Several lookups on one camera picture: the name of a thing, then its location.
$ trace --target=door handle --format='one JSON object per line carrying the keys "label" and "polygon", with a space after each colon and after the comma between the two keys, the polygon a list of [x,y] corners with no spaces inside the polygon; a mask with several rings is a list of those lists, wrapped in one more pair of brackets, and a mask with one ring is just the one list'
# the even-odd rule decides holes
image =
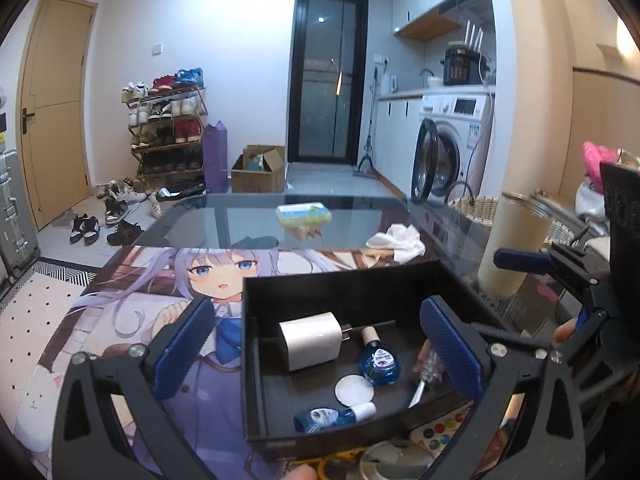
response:
{"label": "door handle", "polygon": [[23,135],[27,134],[27,119],[31,119],[32,117],[35,117],[35,116],[36,116],[35,112],[33,114],[28,114],[27,108],[22,109],[22,134]]}

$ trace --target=white plastic bag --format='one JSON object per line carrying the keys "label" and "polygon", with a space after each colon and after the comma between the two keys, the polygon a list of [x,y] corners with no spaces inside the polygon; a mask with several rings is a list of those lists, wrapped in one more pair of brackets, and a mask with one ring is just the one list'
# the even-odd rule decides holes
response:
{"label": "white plastic bag", "polygon": [[604,222],[604,195],[591,189],[591,181],[587,178],[575,193],[575,213],[580,218]]}

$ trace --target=woven basket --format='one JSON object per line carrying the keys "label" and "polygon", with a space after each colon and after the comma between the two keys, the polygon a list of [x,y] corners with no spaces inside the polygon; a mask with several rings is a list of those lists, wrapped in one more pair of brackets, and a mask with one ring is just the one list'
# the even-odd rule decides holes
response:
{"label": "woven basket", "polygon": [[[494,224],[498,199],[493,196],[464,196],[450,201],[449,207],[457,209],[472,222],[490,228]],[[567,226],[553,220],[546,235],[545,246],[551,245],[552,242],[567,245],[574,237],[575,234]]]}

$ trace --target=metal bolt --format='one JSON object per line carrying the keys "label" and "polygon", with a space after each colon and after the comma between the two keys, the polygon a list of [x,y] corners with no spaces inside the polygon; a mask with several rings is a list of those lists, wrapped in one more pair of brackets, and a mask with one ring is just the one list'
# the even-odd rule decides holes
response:
{"label": "metal bolt", "polygon": [[502,343],[494,343],[491,345],[491,353],[496,357],[504,357],[507,355],[507,347]]}
{"label": "metal bolt", "polygon": [[552,350],[550,355],[553,362],[562,364],[562,354],[558,350]]}
{"label": "metal bolt", "polygon": [[86,354],[84,352],[78,352],[71,356],[71,362],[75,365],[81,365],[86,361]]}
{"label": "metal bolt", "polygon": [[142,357],[146,352],[146,346],[144,345],[132,345],[129,347],[129,355],[131,357]]}

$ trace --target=blue bottle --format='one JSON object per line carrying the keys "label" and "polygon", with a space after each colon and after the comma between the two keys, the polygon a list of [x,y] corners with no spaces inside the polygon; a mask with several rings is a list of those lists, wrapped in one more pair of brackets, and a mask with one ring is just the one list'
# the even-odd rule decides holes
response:
{"label": "blue bottle", "polygon": [[380,342],[378,332],[372,326],[362,329],[364,352],[360,358],[360,371],[374,386],[396,384],[400,376],[400,362],[391,348]]}
{"label": "blue bottle", "polygon": [[346,410],[316,408],[308,412],[299,412],[293,417],[293,425],[299,433],[318,433],[325,428],[355,424],[367,420],[376,414],[376,405],[365,402]]}

